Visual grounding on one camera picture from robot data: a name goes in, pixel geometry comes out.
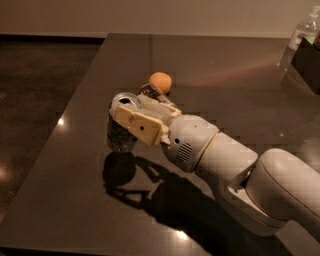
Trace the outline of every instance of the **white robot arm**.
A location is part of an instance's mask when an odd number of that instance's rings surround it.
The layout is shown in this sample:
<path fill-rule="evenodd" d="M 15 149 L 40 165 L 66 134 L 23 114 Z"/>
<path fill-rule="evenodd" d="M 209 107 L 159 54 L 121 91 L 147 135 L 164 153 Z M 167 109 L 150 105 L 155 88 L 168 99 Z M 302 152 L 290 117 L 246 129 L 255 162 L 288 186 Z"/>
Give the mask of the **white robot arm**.
<path fill-rule="evenodd" d="M 252 233 L 271 235 L 292 219 L 320 242 L 320 175 L 294 155 L 271 149 L 258 157 L 201 117 L 144 95 L 115 96 L 109 113 L 114 151 L 130 151 L 135 138 L 161 144 L 169 161 L 206 181 L 219 205 Z"/>

